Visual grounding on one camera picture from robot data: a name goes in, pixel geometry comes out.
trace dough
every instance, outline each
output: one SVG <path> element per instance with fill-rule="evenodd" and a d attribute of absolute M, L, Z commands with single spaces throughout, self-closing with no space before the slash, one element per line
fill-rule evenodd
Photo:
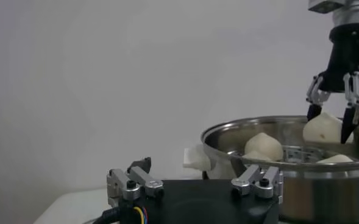
<path fill-rule="evenodd" d="M 271 159 L 271 161 L 278 161 L 283 158 L 281 143 L 265 133 L 259 133 L 248 140 L 244 151 L 245 154 L 257 151 Z"/>
<path fill-rule="evenodd" d="M 341 130 L 341 120 L 328 113 L 321 113 L 305 125 L 302 136 L 308 142 L 340 143 Z M 353 140 L 352 133 L 346 143 L 352 143 Z"/>
<path fill-rule="evenodd" d="M 264 160 L 264 161 L 271 161 L 270 158 L 268 158 L 267 156 L 265 156 L 264 154 L 262 154 L 258 151 L 252 151 L 248 154 L 245 154 L 242 157 L 246 158 L 246 159 L 258 159 L 258 160 Z"/>
<path fill-rule="evenodd" d="M 320 160 L 317 163 L 348 163 L 348 162 L 352 162 L 352 160 L 349 157 L 340 154 L 333 157 L 329 157 L 328 159 Z"/>

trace metal gripper jaw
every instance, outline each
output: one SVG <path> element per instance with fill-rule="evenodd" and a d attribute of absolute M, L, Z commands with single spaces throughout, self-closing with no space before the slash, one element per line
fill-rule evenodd
<path fill-rule="evenodd" d="M 307 92 L 307 101 L 311 103 L 307 114 L 308 121 L 321 113 L 323 103 L 331 94 L 331 92 L 321 90 L 324 78 L 324 74 L 313 77 Z M 344 112 L 341 130 L 342 144 L 346 143 L 351 133 L 359 126 L 359 67 L 356 71 L 345 74 L 343 83 L 347 108 Z"/>
<path fill-rule="evenodd" d="M 320 90 L 320 85 L 323 82 L 323 77 L 317 75 L 313 77 L 312 83 L 307 92 L 307 102 L 311 103 L 307 113 L 308 121 L 321 114 L 322 106 L 328 100 L 331 93 Z"/>
<path fill-rule="evenodd" d="M 342 144 L 346 143 L 351 133 L 359 126 L 359 69 L 344 75 L 343 82 L 347 108 L 343 116 Z"/>

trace black base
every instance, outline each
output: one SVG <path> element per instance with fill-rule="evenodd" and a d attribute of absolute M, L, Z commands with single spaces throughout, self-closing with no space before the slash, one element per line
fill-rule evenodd
<path fill-rule="evenodd" d="M 150 224 L 276 224 L 278 199 L 250 194 L 235 198 L 230 180 L 166 180 L 161 201 L 138 202 L 148 211 Z"/>

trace table surface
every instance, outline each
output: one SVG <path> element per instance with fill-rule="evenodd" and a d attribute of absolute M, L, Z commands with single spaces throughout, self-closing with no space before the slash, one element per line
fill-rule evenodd
<path fill-rule="evenodd" d="M 109 208 L 106 189 L 69 193 L 56 199 L 34 224 L 82 224 Z"/>

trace colored wire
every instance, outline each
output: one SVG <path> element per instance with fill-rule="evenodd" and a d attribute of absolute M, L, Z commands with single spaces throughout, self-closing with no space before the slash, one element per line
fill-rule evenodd
<path fill-rule="evenodd" d="M 148 223 L 148 213 L 144 207 L 143 207 L 143 212 L 144 212 L 144 216 L 145 216 L 145 224 L 147 224 Z"/>
<path fill-rule="evenodd" d="M 142 210 L 139 207 L 133 207 L 133 209 L 136 210 L 140 214 L 141 224 L 144 224 L 144 214 L 143 214 Z"/>

